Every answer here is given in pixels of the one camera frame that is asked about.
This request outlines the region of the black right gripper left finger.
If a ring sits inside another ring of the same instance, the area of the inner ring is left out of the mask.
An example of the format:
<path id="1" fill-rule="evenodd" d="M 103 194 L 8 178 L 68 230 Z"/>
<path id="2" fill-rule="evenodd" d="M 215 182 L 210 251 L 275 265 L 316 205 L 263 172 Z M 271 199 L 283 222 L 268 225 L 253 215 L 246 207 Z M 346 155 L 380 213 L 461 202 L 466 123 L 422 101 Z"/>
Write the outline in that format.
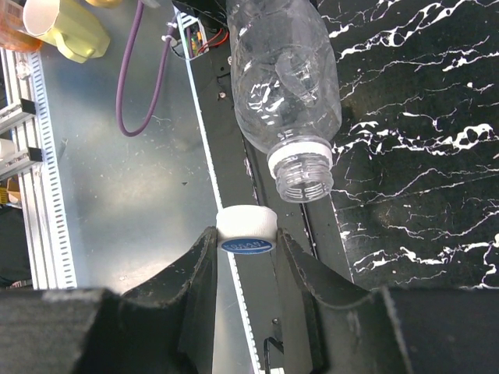
<path id="1" fill-rule="evenodd" d="M 4 291 L 4 373 L 209 373 L 217 231 L 123 295 L 105 288 Z"/>

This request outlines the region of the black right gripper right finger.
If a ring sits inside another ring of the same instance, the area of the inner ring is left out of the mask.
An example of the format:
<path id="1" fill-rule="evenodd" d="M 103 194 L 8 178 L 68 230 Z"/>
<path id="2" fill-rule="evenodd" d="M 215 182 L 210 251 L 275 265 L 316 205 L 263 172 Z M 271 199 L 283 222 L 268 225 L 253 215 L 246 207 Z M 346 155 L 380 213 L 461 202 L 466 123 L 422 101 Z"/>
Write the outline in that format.
<path id="1" fill-rule="evenodd" d="M 287 373 L 495 373 L 495 290 L 367 291 L 277 232 Z"/>

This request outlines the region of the white blue bottle cap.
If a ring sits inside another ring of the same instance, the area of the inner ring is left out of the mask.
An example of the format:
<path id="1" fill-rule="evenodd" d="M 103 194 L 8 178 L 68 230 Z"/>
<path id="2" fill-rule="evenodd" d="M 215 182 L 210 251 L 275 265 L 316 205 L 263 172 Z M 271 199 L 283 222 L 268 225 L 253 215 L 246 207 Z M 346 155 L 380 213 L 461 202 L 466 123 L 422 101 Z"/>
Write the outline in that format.
<path id="1" fill-rule="evenodd" d="M 270 252 L 277 243 L 278 216 L 255 205 L 228 206 L 216 216 L 218 248 L 240 255 Z"/>

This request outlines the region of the clear plastic bottle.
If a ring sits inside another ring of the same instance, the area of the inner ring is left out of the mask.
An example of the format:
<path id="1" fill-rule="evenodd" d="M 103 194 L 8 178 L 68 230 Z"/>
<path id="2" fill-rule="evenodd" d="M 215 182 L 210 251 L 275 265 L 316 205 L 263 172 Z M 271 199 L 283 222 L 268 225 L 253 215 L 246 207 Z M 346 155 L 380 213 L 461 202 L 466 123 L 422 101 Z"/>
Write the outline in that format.
<path id="1" fill-rule="evenodd" d="M 242 134 L 266 154 L 284 201 L 325 197 L 342 108 L 324 21 L 310 1 L 228 1 L 226 12 Z"/>

